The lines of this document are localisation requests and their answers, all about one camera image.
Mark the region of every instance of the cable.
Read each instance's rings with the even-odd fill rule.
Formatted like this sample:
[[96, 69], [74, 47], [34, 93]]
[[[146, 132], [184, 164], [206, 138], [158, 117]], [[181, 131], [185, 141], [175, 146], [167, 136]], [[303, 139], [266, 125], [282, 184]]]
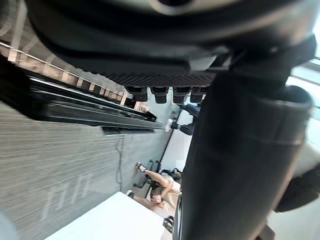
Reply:
[[117, 184], [120, 184], [120, 192], [122, 192], [122, 183], [123, 183], [123, 178], [122, 178], [122, 154], [124, 151], [124, 145], [125, 145], [125, 136], [122, 135], [122, 138], [118, 141], [118, 143], [115, 146], [115, 150], [119, 153], [119, 164], [118, 164], [118, 169], [116, 170], [115, 173], [115, 181]]
[[16, 0], [7, 0], [7, 2], [8, 2], [8, 8], [9, 8], [8, 17], [5, 20], [3, 27], [0, 29], [0, 36], [5, 35], [14, 24], [14, 19], [15, 19], [14, 15], [16, 12]]

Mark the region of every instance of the sneaker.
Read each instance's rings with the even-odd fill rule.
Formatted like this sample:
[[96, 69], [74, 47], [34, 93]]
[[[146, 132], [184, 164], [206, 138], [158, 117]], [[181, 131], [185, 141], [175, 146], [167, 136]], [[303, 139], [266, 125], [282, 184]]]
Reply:
[[132, 198], [132, 199], [134, 199], [134, 192], [132, 191], [132, 190], [128, 190], [126, 193], [125, 193], [125, 195], [127, 195], [129, 198]]
[[173, 120], [171, 118], [168, 119], [168, 122], [164, 128], [165, 132], [169, 132], [171, 130], [171, 125], [172, 125]]
[[137, 162], [136, 165], [135, 165], [135, 169], [137, 169], [138, 171], [144, 173], [145, 170], [146, 170], [146, 167], [142, 165], [141, 162]]

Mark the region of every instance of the white table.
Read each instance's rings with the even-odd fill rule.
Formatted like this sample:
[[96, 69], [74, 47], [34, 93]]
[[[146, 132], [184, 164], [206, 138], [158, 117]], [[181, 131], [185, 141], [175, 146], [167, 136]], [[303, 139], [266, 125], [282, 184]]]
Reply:
[[46, 240], [160, 240], [163, 218], [117, 192]]

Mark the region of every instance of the railing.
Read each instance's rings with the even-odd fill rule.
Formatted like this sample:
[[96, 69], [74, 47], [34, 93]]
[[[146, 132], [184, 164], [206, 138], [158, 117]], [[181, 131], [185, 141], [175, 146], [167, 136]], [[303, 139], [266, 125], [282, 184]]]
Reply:
[[[71, 86], [78, 87], [88, 91], [89, 93], [91, 92], [95, 95], [100, 95], [101, 97], [107, 98], [113, 102], [117, 102], [120, 105], [125, 104], [129, 95], [125, 90], [121, 92], [115, 92], [111, 89], [98, 85], [88, 78], [53, 65], [19, 49], [15, 49], [10, 45], [0, 42], [0, 52], [3, 56], [8, 57], [10, 51], [17, 52], [17, 57], [15, 58], [16, 61], [14, 63], [21, 68], [27, 69], [34, 73], [42, 74]], [[142, 102], [137, 102], [134, 106], [134, 109], [144, 113], [149, 110], [148, 106]]]

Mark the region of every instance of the shorts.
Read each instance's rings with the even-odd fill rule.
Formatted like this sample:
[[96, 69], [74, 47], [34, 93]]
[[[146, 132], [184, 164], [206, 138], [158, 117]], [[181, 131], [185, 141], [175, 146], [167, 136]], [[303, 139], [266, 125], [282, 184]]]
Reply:
[[161, 175], [165, 178], [168, 179], [170, 182], [173, 182], [172, 186], [172, 191], [176, 192], [177, 194], [181, 194], [181, 185], [177, 183], [172, 176], [168, 175], [167, 173], [163, 172]]

